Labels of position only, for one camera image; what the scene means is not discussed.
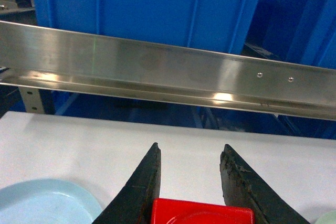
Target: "red object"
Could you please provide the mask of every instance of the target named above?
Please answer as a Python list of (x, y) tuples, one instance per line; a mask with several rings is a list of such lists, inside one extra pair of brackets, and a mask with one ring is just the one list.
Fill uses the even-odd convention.
[(156, 199), (151, 224), (254, 224), (249, 208)]

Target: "light blue dish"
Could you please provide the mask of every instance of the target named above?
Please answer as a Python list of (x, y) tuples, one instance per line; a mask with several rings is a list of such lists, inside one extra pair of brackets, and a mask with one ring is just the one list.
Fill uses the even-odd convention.
[(91, 224), (101, 212), (91, 193), (63, 180), (30, 180), (0, 190), (1, 224)]

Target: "blue storage bin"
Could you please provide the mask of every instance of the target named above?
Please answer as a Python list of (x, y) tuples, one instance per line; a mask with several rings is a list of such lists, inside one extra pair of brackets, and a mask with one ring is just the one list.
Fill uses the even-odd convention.
[(258, 0), (35, 0), (39, 25), (239, 54)]
[[(247, 40), (283, 61), (336, 69), (335, 3), (260, 0)], [(279, 120), (295, 135), (336, 139), (336, 122), (293, 116), (279, 116)]]

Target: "stainless steel rail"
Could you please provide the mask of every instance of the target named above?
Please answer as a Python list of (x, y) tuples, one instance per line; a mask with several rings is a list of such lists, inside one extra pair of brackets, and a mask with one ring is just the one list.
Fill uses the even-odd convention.
[(0, 22), (0, 84), (336, 120), (336, 70)]

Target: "white table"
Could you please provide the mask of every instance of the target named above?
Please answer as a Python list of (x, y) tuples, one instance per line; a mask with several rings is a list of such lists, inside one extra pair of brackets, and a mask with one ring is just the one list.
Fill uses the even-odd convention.
[(162, 198), (223, 205), (219, 157), (230, 144), (310, 222), (336, 209), (336, 141), (8, 112), (0, 119), (0, 188), (59, 178), (105, 207), (153, 142)]

